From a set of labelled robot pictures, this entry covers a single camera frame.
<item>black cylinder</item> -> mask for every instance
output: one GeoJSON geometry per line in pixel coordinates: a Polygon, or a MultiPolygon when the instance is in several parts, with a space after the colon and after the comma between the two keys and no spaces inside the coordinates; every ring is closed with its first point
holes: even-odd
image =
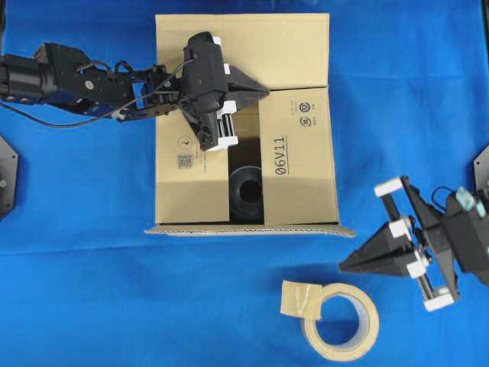
{"type": "Polygon", "coordinates": [[[261,169],[244,166],[229,177],[229,207],[233,222],[263,222],[261,169]]]}

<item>hexagonal base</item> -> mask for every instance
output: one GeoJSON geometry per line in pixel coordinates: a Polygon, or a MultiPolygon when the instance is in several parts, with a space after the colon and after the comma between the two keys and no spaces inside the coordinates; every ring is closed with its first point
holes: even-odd
{"type": "Polygon", "coordinates": [[[15,205],[18,155],[0,136],[0,219],[15,205]]]}

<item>box flap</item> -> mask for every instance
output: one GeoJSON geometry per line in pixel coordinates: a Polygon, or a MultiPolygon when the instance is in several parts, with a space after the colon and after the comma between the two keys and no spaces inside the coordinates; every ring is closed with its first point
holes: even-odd
{"type": "Polygon", "coordinates": [[[158,61],[173,70],[194,34],[222,40],[224,60],[269,89],[326,86],[328,14],[157,15],[158,61]]]}
{"type": "Polygon", "coordinates": [[[180,112],[157,118],[156,222],[229,221],[228,152],[200,150],[180,112]]]}
{"type": "Polygon", "coordinates": [[[309,225],[239,225],[239,224],[191,224],[191,225],[158,225],[145,231],[152,235],[340,235],[355,237],[355,233],[346,227],[331,224],[309,225]]]}
{"type": "Polygon", "coordinates": [[[339,222],[327,88],[259,102],[265,224],[339,222]]]}

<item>corrugated cardboard edge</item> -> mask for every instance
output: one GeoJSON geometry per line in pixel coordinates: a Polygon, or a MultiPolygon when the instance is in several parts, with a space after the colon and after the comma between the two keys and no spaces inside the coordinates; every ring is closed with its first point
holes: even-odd
{"type": "Polygon", "coordinates": [[[199,236],[199,235],[338,235],[341,237],[355,237],[351,229],[336,224],[309,224],[309,225],[171,225],[160,224],[144,231],[148,235],[174,235],[174,236],[199,236]]]}

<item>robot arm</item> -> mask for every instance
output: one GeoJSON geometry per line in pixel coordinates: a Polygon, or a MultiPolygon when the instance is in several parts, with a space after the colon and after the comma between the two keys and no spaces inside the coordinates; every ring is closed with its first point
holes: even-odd
{"type": "Polygon", "coordinates": [[[398,177],[375,187],[390,221],[340,264],[340,270],[394,275],[416,279],[429,311],[453,304],[460,298],[453,261],[462,272],[473,273],[489,285],[489,209],[483,190],[472,195],[463,188],[452,192],[442,211],[426,203],[408,177],[398,177]],[[421,228],[414,217],[402,217],[391,193],[406,191],[421,228]],[[417,239],[413,242],[411,233],[417,239]],[[426,275],[434,254],[445,285],[433,287],[426,275]]]}
{"type": "MultiPolygon", "coordinates": [[[[204,151],[237,144],[232,114],[268,94],[261,84],[224,63],[220,39],[209,32],[189,39],[184,61],[171,73],[164,65],[134,71],[124,61],[112,70],[103,62],[90,60],[81,50],[50,43],[43,44],[33,58],[0,57],[0,99],[48,104],[93,117],[72,125],[34,118],[43,125],[69,128],[103,118],[120,122],[148,119],[179,109],[204,151]],[[177,78],[180,70],[182,76],[177,78]],[[135,83],[143,83],[138,98],[134,96],[135,83]]],[[[19,112],[3,103],[0,106],[19,112]]]]}

